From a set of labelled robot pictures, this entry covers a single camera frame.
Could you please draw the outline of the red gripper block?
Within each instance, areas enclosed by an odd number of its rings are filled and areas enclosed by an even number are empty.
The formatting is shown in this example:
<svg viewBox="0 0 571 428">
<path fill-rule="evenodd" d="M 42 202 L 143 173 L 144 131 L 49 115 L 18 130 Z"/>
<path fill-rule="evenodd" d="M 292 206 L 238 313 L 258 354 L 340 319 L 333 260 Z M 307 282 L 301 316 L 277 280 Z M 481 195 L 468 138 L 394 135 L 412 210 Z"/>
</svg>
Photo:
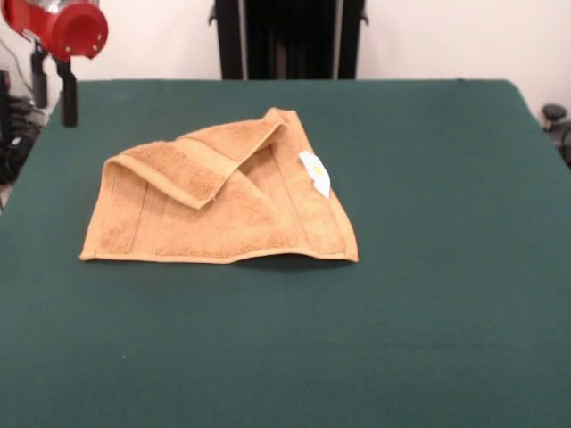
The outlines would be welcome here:
<svg viewBox="0 0 571 428">
<path fill-rule="evenodd" d="M 66 128 L 78 125 L 77 80 L 71 70 L 70 58 L 95 58 L 108 37 L 108 22 L 98 1 L 29 1 L 4 0 L 1 14 L 17 34 L 37 42 L 50 53 L 62 80 L 60 110 Z M 30 55 L 31 87 L 34 104 L 47 107 L 47 76 L 42 48 Z"/>
</svg>

